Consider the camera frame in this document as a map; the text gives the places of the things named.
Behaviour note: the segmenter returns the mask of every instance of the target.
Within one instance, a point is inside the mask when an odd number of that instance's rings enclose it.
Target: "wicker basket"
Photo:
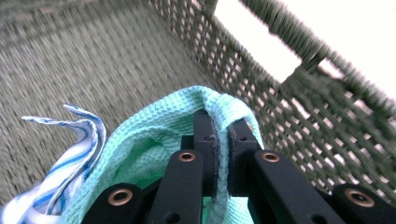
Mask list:
[[[396,204],[395,104],[275,0],[244,0],[301,59],[274,80],[214,17],[217,1],[0,3],[0,205],[40,180],[71,133],[21,122],[99,115],[112,132],[145,105],[190,85],[244,100],[268,148],[318,189],[360,183]],[[318,67],[328,60],[342,73]]]

